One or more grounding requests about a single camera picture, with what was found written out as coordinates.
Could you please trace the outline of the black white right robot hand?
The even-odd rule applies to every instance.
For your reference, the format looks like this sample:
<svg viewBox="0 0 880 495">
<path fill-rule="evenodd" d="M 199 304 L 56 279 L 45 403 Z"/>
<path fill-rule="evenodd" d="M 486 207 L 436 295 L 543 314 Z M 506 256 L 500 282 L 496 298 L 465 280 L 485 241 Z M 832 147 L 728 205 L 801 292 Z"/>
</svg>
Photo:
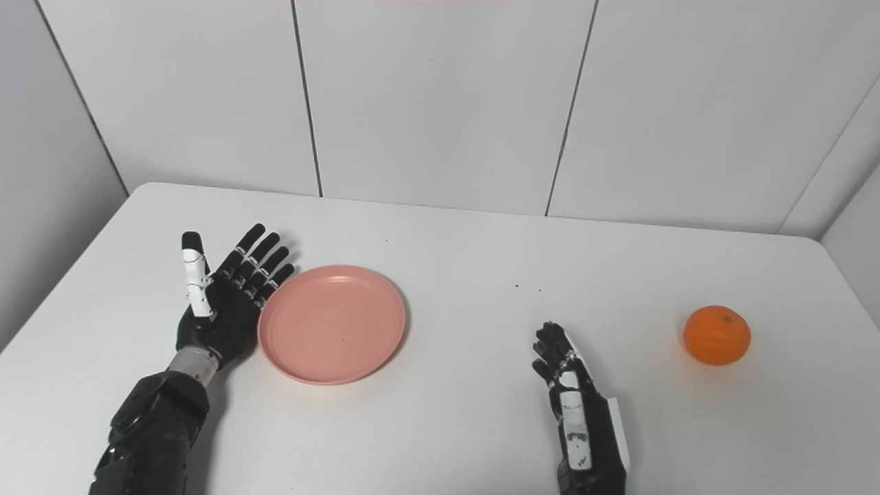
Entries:
<svg viewBox="0 0 880 495">
<path fill-rule="evenodd" d="M 618 401 L 600 394 L 560 324 L 545 322 L 532 348 L 532 369 L 546 382 L 558 426 L 560 493 L 624 494 L 630 457 Z"/>
</svg>

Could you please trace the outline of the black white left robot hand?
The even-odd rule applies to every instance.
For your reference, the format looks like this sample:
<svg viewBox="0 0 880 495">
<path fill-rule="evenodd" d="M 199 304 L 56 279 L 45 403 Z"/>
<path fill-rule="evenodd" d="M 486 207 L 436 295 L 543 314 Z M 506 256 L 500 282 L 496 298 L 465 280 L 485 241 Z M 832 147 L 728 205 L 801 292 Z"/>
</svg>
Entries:
<svg viewBox="0 0 880 495">
<path fill-rule="evenodd" d="M 290 250 L 280 235 L 255 223 L 216 269 L 208 266 L 198 232 L 182 234 L 188 307 L 180 318 L 175 348 L 196 347 L 232 363 L 256 344 L 262 310 L 292 276 Z"/>
</svg>

